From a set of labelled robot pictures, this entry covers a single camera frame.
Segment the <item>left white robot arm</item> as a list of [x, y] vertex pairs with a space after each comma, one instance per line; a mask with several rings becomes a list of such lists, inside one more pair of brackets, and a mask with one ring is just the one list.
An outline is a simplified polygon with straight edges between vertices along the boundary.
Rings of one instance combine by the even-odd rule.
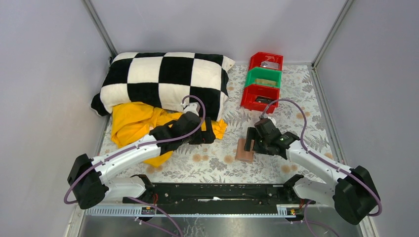
[[70, 185], [64, 201], [74, 194], [80, 209], [89, 209], [105, 200], [138, 198], [148, 189], [151, 182], [143, 175], [118, 178], [117, 175], [135, 164], [177, 150], [184, 144], [199, 145], [212, 143], [211, 119], [199, 118], [194, 112], [182, 114], [179, 119], [152, 129], [132, 144], [107, 155], [89, 158], [80, 155], [74, 161], [67, 181]]

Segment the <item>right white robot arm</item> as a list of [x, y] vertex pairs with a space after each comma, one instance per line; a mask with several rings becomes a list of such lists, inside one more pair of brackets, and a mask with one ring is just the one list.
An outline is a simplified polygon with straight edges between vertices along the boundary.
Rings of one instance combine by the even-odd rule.
[[244, 151], [280, 156], [318, 176], [321, 182], [294, 175], [285, 185], [300, 199], [334, 208], [352, 225], [359, 224], [376, 207], [381, 207], [379, 194], [367, 169], [327, 161], [326, 157], [303, 145], [297, 135], [281, 133], [269, 118], [263, 118], [247, 129]]

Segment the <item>pink leather card holder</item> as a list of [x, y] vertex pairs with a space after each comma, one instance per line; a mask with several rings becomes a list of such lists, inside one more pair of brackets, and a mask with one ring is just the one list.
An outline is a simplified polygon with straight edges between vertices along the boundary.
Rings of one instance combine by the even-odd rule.
[[245, 143], [246, 143], [245, 138], [240, 138], [238, 140], [235, 160], [246, 162], [246, 163], [252, 163], [253, 162], [253, 157], [254, 157], [254, 151], [249, 151], [249, 152], [245, 151], [244, 150]]

